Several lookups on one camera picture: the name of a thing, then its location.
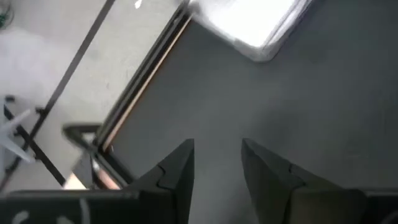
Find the metal frame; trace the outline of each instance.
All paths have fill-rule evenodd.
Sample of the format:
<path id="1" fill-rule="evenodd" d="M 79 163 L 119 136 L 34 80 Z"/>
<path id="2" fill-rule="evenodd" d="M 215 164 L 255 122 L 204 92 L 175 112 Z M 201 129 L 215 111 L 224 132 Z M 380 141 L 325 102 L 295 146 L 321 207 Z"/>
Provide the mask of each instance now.
<path id="1" fill-rule="evenodd" d="M 151 78 L 151 74 L 164 59 L 165 54 L 170 50 L 176 37 L 181 34 L 181 30 L 187 25 L 189 20 L 190 16 L 187 13 L 187 6 L 186 4 L 181 4 L 149 50 L 102 125 L 93 129 L 90 124 L 67 124 L 63 129 L 64 135 L 78 147 L 88 152 L 91 159 L 95 160 L 100 169 L 109 174 L 120 188 L 131 184 L 135 178 L 112 156 L 111 151 L 107 150 L 111 144 L 106 145 L 106 141 L 109 141 L 109 136 L 126 113 L 131 101 L 140 94 L 140 91 L 142 92 L 142 89 L 147 85 L 147 80 Z M 95 133 L 93 142 L 84 142 L 83 133 Z M 92 166 L 90 172 L 92 173 L 91 180 L 94 185 L 87 185 L 86 181 L 83 181 L 83 185 L 88 188 L 104 188 L 104 183 L 98 178 Z M 79 174 L 76 174 L 76 176 L 79 179 L 84 179 Z"/>

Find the wooden edge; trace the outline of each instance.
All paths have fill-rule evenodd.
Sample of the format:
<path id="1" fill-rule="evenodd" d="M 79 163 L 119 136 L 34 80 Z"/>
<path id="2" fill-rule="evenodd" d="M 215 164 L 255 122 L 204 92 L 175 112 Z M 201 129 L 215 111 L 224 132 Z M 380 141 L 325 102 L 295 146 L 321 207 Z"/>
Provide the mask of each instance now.
<path id="1" fill-rule="evenodd" d="M 96 174 L 102 183 L 110 190 L 120 190 L 121 188 L 113 181 L 107 172 L 103 170 L 96 171 Z M 79 180 L 79 178 L 72 173 L 65 184 L 63 185 L 64 190 L 88 190 Z"/>
<path id="2" fill-rule="evenodd" d="M 74 173 L 70 174 L 62 188 L 64 190 L 87 190 Z"/>
<path id="3" fill-rule="evenodd" d="M 105 143 L 103 145 L 103 151 L 106 151 L 106 149 L 109 147 L 109 145 L 112 143 L 112 140 L 114 139 L 115 135 L 118 133 L 118 131 L 120 130 L 120 127 L 122 126 L 122 124 L 124 123 L 124 121 L 126 120 L 126 118 L 128 117 L 128 115 L 130 114 L 131 110 L 133 109 L 133 107 L 136 105 L 136 103 L 138 102 L 139 98 L 141 97 L 142 93 L 144 92 L 144 90 L 147 88 L 149 82 L 152 80 L 152 78 L 154 77 L 155 73 L 157 72 L 157 70 L 159 69 L 159 67 L 162 65 L 164 59 L 166 58 L 166 56 L 169 54 L 169 52 L 171 51 L 171 49 L 173 48 L 174 44 L 178 41 L 178 39 L 180 38 L 182 32 L 185 30 L 185 28 L 187 27 L 188 23 L 191 21 L 190 17 L 185 23 L 184 25 L 181 27 L 180 31 L 178 32 L 178 34 L 175 36 L 173 42 L 170 44 L 170 46 L 167 48 L 166 52 L 163 54 L 162 58 L 160 58 L 159 62 L 157 63 L 157 65 L 155 66 L 155 68 L 153 69 L 152 73 L 149 75 L 149 77 L 147 78 L 147 80 L 145 81 L 145 83 L 143 84 L 143 86 L 141 87 L 141 89 L 138 91 L 137 95 L 134 97 L 134 99 L 131 101 L 130 105 L 127 107 L 127 109 L 125 110 L 125 112 L 123 113 L 123 115 L 121 116 L 121 118 L 119 119 L 119 121 L 116 123 L 115 127 L 112 129 L 111 133 L 109 134 L 109 136 L 106 138 Z"/>
<path id="4" fill-rule="evenodd" d="M 105 172 L 104 170 L 100 169 L 98 171 L 96 171 L 97 177 L 99 178 L 100 181 L 102 181 L 102 183 L 104 183 L 104 185 L 110 189 L 110 190 L 120 190 L 121 188 L 119 187 L 118 184 L 115 183 L 115 181 L 113 181 L 113 179 L 109 176 L 109 174 L 107 172 Z"/>

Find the white floor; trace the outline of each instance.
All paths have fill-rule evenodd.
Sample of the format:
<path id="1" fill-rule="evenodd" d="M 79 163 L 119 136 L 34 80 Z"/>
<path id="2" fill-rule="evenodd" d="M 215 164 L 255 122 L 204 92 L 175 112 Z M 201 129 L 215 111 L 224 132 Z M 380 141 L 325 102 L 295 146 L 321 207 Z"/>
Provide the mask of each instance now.
<path id="1" fill-rule="evenodd" d="M 13 113 L 46 105 L 105 0 L 14 0 L 14 21 L 0 32 L 0 95 L 19 98 Z M 116 0 L 36 142 L 64 177 L 81 151 L 67 142 L 68 122 L 102 122 L 177 5 L 174 0 Z M 37 118 L 24 123 L 30 131 Z M 59 189 L 41 164 L 24 164 L 6 191 Z"/>

